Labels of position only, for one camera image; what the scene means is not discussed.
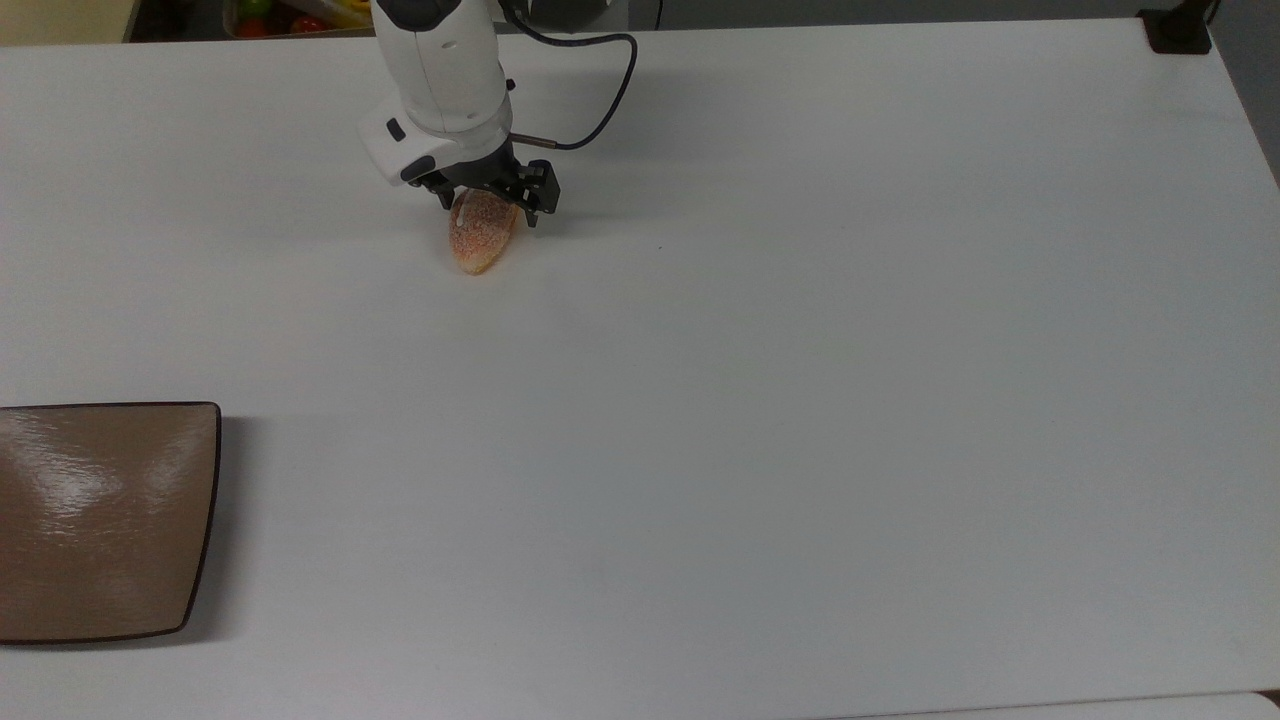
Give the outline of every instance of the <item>bread roll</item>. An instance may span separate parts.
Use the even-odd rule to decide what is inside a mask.
[[[511,242],[520,208],[492,192],[466,190],[449,213],[449,246],[462,272],[479,275]]]

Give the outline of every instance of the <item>square plate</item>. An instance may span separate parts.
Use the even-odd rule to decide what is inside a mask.
[[[180,630],[220,445],[211,402],[0,409],[0,643]]]

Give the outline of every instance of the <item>robotic arm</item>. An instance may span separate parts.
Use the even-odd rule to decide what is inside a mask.
[[[625,40],[631,63],[613,106],[585,140],[558,143],[511,132],[515,83],[498,63],[498,38],[485,0],[374,0],[374,31],[398,91],[360,123],[378,169],[392,184],[425,187],[448,210],[458,187],[483,188],[525,211],[554,213],[559,183],[547,160],[521,164],[513,141],[545,149],[586,145],[613,117],[636,61],[636,41],[618,33],[556,40],[529,28],[511,0],[499,0],[507,19],[540,42],[576,47]]]

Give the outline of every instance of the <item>white table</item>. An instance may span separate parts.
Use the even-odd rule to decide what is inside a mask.
[[[192,626],[0,650],[0,716],[1280,685],[1280,193],[1219,56],[641,42],[479,279],[364,156],[372,40],[0,50],[0,402],[230,416]],[[620,53],[503,38],[517,129],[589,128]]]

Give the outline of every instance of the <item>black cable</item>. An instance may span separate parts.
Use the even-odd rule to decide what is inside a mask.
[[[507,18],[508,23],[516,26],[516,29],[544,45],[550,45],[553,47],[588,47],[590,45],[604,45],[605,42],[626,42],[631,45],[631,61],[627,63],[627,72],[622,76],[622,85],[618,86],[618,94],[613,97],[613,104],[609,105],[609,111],[604,114],[600,124],[595,126],[595,129],[593,129],[590,135],[577,142],[556,142],[553,150],[577,150],[579,147],[582,147],[595,140],[596,136],[604,131],[604,126],[609,124],[609,120],[613,119],[613,113],[618,110],[618,105],[622,104],[622,96],[626,95],[627,86],[631,85],[631,73],[635,72],[636,59],[640,58],[640,45],[636,42],[636,38],[625,32],[614,32],[612,35],[600,35],[596,37],[584,37],[581,40],[547,37],[525,23],[520,14],[516,13],[515,8],[512,8],[511,0],[498,0],[498,4],[502,5],[502,14]]]

